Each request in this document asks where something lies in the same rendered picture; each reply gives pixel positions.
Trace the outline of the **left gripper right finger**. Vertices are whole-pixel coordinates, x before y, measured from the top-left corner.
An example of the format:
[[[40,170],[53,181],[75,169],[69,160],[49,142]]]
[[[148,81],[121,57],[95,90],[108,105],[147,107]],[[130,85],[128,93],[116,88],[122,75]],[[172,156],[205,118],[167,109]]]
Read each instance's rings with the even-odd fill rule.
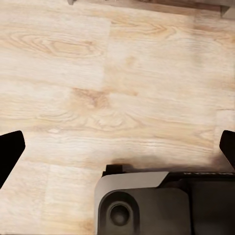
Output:
[[[235,132],[224,130],[219,148],[235,170]]]

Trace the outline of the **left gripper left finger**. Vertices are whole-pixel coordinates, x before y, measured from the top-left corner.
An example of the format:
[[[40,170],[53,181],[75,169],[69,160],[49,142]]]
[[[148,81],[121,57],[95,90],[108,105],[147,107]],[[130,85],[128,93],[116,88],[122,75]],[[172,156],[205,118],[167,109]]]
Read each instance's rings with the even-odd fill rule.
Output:
[[[0,189],[25,149],[20,130],[0,136]]]

